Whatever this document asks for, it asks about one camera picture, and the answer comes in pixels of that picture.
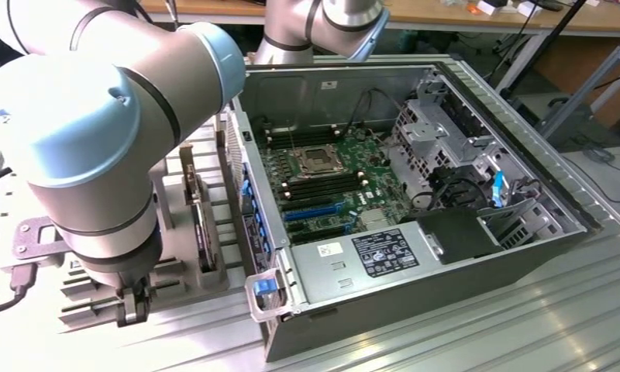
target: light blue cap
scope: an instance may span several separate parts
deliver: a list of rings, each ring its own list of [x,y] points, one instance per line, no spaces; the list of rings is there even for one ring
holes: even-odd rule
[[[65,53],[0,68],[0,150],[30,184],[94,179],[126,154],[138,127],[139,103],[110,64]]]
[[[384,8],[381,11],[381,16],[378,17],[374,26],[369,30],[368,36],[365,37],[364,43],[358,46],[358,49],[349,57],[349,60],[353,62],[365,62],[369,55],[374,51],[376,42],[378,40],[378,36],[384,31],[385,23],[388,23],[388,18],[390,16],[390,12],[388,9]]]
[[[224,106],[244,88],[245,62],[241,50],[228,33],[210,23],[195,22],[179,29],[191,31],[206,46],[218,71]]]

